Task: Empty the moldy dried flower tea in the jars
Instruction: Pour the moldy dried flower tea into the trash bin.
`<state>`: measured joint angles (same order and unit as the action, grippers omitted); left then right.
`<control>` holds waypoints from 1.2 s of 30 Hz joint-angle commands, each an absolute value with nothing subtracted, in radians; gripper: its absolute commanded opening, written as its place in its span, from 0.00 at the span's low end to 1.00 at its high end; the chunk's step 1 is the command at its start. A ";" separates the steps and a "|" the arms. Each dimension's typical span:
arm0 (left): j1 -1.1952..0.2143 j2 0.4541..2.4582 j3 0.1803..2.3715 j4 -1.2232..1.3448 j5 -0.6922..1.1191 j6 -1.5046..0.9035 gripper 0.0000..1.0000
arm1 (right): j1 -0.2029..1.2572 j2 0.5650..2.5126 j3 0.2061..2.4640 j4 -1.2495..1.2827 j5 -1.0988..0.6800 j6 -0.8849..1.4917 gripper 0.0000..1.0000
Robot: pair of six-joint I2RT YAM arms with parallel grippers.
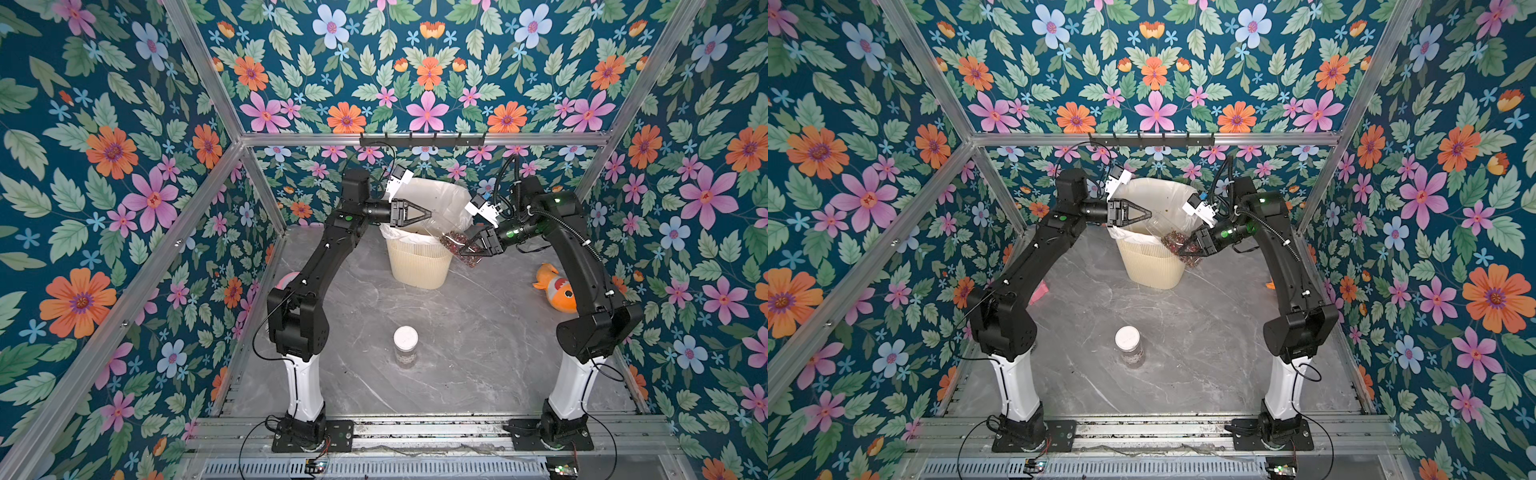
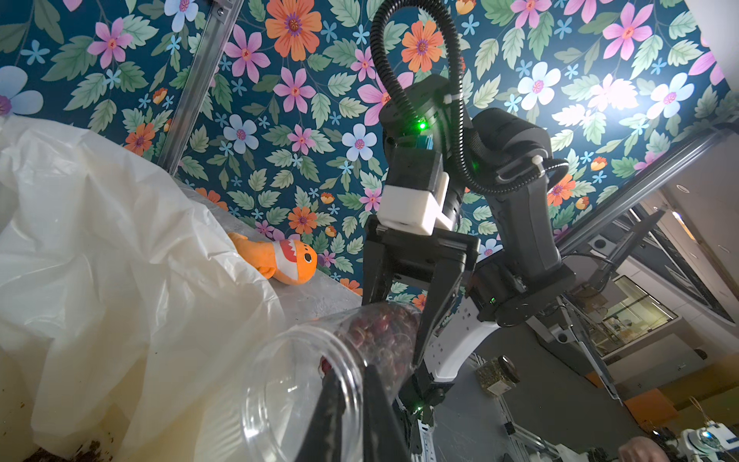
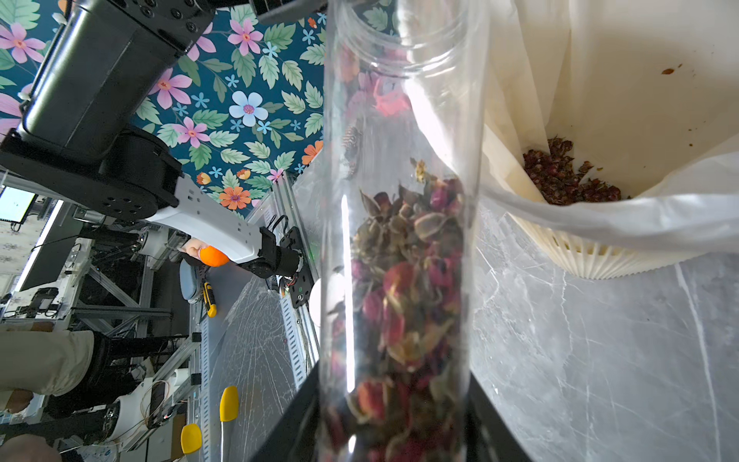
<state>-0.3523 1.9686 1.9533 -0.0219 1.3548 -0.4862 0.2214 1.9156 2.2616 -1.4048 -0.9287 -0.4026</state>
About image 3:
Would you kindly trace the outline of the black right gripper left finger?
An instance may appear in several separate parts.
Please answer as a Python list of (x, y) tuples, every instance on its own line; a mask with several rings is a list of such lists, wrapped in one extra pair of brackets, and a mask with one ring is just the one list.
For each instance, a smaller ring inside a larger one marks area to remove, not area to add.
[(312, 462), (318, 460), (319, 363), (299, 387), (293, 400), (251, 462)]

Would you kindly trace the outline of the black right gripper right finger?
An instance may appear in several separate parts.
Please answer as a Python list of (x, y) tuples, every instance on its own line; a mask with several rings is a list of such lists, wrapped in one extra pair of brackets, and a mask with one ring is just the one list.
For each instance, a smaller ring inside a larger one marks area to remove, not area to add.
[(467, 410), (467, 460), (531, 462), (473, 373)]

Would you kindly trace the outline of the clear jar with dried flowers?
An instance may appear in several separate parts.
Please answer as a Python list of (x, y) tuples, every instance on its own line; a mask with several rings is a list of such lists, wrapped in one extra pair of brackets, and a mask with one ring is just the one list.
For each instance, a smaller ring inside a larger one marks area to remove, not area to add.
[(484, 1), (333, 1), (321, 461), (462, 461)]

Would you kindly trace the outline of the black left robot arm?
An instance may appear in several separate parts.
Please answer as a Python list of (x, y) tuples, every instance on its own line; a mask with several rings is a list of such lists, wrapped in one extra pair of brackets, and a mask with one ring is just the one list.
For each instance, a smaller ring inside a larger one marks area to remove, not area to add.
[(1, 144), (1, 165), (108, 217), (189, 234), (259, 277), (293, 277), (300, 251), (213, 202), (162, 140), (131, 124), (217, 9), (217, 1), (69, 2), (20, 123)]

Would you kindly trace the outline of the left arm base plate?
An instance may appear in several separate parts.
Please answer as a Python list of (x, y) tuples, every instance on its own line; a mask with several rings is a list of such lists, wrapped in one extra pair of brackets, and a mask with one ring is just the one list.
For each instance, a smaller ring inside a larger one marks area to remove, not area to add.
[(280, 246), (292, 250), (300, 257), (298, 271), (286, 283), (292, 305), (298, 310), (308, 305), (316, 282), (313, 253), (298, 226), (288, 230), (287, 235), (280, 241)]

